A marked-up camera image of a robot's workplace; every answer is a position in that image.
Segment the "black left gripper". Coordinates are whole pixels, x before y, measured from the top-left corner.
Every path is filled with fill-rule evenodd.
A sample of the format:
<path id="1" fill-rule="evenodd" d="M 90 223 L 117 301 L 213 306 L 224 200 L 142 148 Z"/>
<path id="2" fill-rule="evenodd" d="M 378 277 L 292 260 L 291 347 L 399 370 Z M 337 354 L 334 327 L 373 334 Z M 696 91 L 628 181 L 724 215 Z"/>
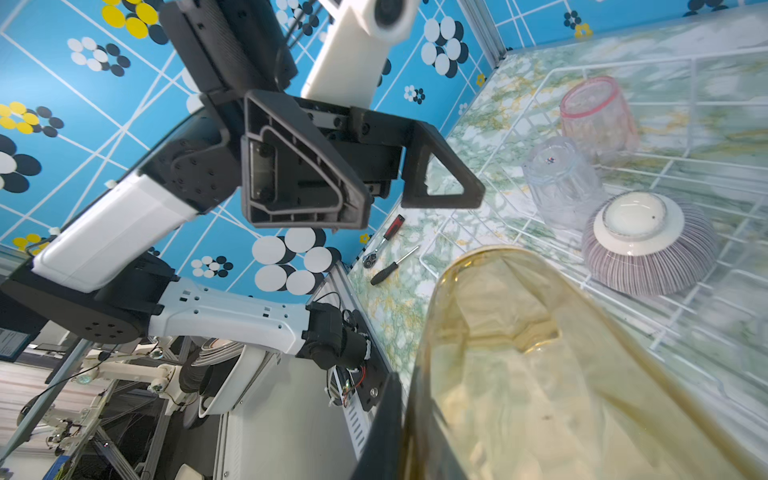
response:
<path id="1" fill-rule="evenodd" d="M 162 186 L 180 198 L 240 190 L 257 228 L 368 224 L 372 198 L 402 180 L 415 120 L 289 95 L 290 34 L 266 1 L 172 1 L 160 22 L 203 104 L 160 144 Z"/>

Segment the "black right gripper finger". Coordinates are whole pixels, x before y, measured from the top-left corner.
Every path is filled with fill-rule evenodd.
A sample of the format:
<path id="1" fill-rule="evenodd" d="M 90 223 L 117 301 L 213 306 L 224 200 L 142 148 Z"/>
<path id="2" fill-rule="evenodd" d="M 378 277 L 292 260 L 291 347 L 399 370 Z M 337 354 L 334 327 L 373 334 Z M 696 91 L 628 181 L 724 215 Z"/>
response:
<path id="1" fill-rule="evenodd" d="M 352 480 L 395 480 L 401 477 L 403 414 L 402 383 L 397 373 L 391 373 Z"/>

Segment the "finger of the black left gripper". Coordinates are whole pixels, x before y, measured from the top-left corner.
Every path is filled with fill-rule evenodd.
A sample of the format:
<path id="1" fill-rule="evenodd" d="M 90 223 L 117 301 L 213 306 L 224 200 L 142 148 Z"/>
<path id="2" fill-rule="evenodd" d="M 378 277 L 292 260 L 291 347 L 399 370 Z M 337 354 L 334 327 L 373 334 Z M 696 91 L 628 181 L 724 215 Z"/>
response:
<path id="1" fill-rule="evenodd" d="M 476 209 L 485 185 L 431 124 L 413 121 L 402 169 L 405 209 Z"/>

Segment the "clear transparent cup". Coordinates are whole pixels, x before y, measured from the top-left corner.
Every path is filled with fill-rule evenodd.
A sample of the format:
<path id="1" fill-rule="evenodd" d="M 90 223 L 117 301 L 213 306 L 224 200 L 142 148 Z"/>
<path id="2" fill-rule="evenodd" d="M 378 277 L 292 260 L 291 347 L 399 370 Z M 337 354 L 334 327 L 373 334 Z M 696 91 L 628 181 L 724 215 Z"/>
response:
<path id="1" fill-rule="evenodd" d="M 581 232 L 608 198 L 591 161 L 569 137 L 539 143 L 522 169 L 538 213 L 552 228 Z"/>

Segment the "yellow transparent cup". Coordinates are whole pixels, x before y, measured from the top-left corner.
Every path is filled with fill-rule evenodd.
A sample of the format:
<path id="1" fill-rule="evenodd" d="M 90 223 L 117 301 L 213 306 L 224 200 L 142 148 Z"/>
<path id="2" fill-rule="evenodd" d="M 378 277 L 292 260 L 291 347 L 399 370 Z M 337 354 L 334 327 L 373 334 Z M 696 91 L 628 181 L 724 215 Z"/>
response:
<path id="1" fill-rule="evenodd" d="M 408 479 L 763 479 L 766 468 L 537 254 L 438 280 L 405 421 Z"/>

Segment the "pink transparent plastic cup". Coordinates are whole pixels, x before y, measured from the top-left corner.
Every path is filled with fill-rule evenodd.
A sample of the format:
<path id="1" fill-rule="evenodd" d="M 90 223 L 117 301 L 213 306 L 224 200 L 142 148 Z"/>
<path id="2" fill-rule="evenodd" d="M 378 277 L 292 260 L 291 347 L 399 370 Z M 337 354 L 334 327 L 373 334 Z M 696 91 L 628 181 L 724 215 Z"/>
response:
<path id="1" fill-rule="evenodd" d="M 560 123 L 593 164 L 610 164 L 637 150 L 639 134 L 618 82 L 610 76 L 582 81 L 562 98 Z"/>

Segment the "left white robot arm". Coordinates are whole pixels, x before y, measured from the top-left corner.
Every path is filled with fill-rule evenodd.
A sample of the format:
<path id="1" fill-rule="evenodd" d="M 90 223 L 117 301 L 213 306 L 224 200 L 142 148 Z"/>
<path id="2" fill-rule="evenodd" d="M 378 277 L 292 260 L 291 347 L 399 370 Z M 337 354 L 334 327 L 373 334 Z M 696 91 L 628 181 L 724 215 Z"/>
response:
<path id="1" fill-rule="evenodd" d="M 269 2 L 165 3 L 160 24 L 202 108 L 21 264 L 2 283 L 2 303 L 96 343 L 215 337 L 322 369 L 363 366 L 370 340 L 339 309 L 209 290 L 151 253 L 234 194 L 259 228 L 362 229 L 396 179 L 406 208 L 479 207 L 484 185 L 433 125 L 370 107 L 418 3 L 344 1 L 330 11 L 332 30 L 295 97 L 291 36 Z"/>

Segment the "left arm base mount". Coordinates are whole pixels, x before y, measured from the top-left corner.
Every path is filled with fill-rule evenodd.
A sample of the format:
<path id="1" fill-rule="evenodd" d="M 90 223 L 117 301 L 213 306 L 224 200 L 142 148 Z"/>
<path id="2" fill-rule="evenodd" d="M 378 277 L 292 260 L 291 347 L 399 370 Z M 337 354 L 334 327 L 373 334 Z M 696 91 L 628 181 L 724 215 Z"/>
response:
<path id="1" fill-rule="evenodd" d="M 359 367 L 334 367 L 327 373 L 325 392 L 330 406 L 349 407 L 353 399 L 360 401 L 365 412 L 374 412 L 389 375 L 383 355 L 379 352 L 366 318 L 359 310 L 343 310 L 345 325 L 367 342 L 365 359 Z"/>

